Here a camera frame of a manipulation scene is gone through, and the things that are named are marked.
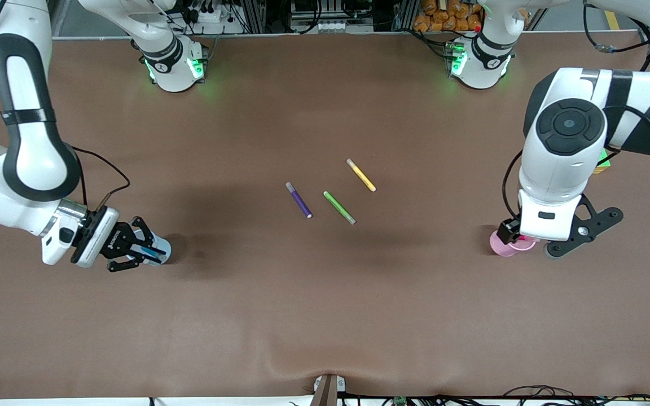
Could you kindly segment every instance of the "brown table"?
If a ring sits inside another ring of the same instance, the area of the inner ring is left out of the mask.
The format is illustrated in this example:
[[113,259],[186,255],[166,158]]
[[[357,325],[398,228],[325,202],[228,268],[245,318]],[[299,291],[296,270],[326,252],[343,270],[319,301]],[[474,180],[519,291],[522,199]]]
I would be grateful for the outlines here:
[[[110,204],[179,259],[48,267],[39,239],[0,226],[0,398],[301,395],[322,373],[373,395],[650,393],[650,157],[591,180],[594,205],[626,216],[595,244],[557,262],[488,249],[534,84],[642,55],[579,33],[527,34],[517,51],[475,91],[410,36],[223,39],[207,84],[168,94],[127,41],[56,43],[62,137],[131,177]],[[83,163],[91,200],[121,183]]]

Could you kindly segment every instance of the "purple marker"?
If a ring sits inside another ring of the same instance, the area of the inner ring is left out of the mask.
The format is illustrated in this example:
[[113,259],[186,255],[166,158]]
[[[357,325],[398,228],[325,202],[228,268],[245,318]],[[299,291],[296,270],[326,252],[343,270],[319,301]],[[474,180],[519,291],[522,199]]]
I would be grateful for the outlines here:
[[300,197],[299,193],[297,193],[297,190],[295,190],[295,187],[292,185],[292,183],[287,182],[285,186],[287,187],[287,190],[289,190],[289,193],[292,195],[292,198],[295,199],[295,203],[297,203],[297,206],[299,206],[300,210],[302,210],[302,213],[305,215],[305,217],[312,218],[312,211],[310,211],[308,206],[305,205],[305,202],[302,200],[302,197]]

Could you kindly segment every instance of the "marker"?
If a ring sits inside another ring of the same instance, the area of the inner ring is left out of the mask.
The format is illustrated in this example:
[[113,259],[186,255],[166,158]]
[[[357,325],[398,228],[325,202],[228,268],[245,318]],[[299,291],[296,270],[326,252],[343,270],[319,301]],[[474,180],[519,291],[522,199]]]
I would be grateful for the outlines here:
[[289,194],[295,200],[295,203],[297,203],[297,206],[299,206],[300,210],[302,210],[302,213],[305,215],[305,217],[313,218],[312,211],[310,211],[308,206],[305,205],[305,202],[302,200],[302,197],[300,197],[300,194],[297,193],[297,190],[295,190],[295,187],[292,185],[292,183],[287,182],[285,186],[287,187],[287,190],[289,190]]
[[376,190],[375,185],[373,185],[372,182],[370,182],[368,177],[361,171],[358,165],[356,165],[355,162],[353,162],[353,160],[351,160],[350,158],[348,158],[346,162],[348,163],[348,165],[350,165],[351,169],[353,169],[353,172],[355,172],[355,174],[358,175],[358,177],[363,181],[366,187],[368,187],[371,190],[371,192],[374,192]]
[[348,211],[345,210],[345,208],[342,205],[340,205],[340,203],[338,203],[338,201],[335,200],[335,198],[330,193],[325,191],[323,192],[323,196],[327,198],[327,201],[330,202],[330,204],[333,206],[333,208],[335,208],[335,210],[340,211],[340,214],[348,221],[348,223],[350,223],[351,225],[355,223],[355,219],[353,218],[353,216],[351,216],[350,213],[348,213]]

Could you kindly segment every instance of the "green marker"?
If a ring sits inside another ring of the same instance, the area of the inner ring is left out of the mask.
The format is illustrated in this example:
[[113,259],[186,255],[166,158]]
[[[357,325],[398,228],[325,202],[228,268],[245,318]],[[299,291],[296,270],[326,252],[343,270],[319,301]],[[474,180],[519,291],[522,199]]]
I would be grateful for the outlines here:
[[350,224],[355,223],[355,219],[353,218],[353,216],[351,216],[350,213],[348,213],[348,211],[345,210],[345,208],[342,205],[340,205],[340,203],[338,203],[338,201],[335,200],[335,198],[329,192],[327,191],[323,192],[323,196],[327,198],[327,201],[330,202],[330,204],[333,206],[333,208],[335,208],[335,210],[340,211],[340,214],[348,221],[348,223]]

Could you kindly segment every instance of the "pink cup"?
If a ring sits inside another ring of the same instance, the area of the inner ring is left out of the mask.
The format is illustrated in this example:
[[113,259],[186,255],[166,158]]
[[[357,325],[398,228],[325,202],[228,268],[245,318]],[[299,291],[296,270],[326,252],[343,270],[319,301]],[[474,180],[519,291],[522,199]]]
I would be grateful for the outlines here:
[[493,252],[501,257],[513,257],[518,252],[528,251],[536,246],[536,242],[538,241],[532,239],[518,239],[514,242],[504,244],[498,237],[498,231],[493,231],[493,234],[490,235],[490,247],[493,249]]

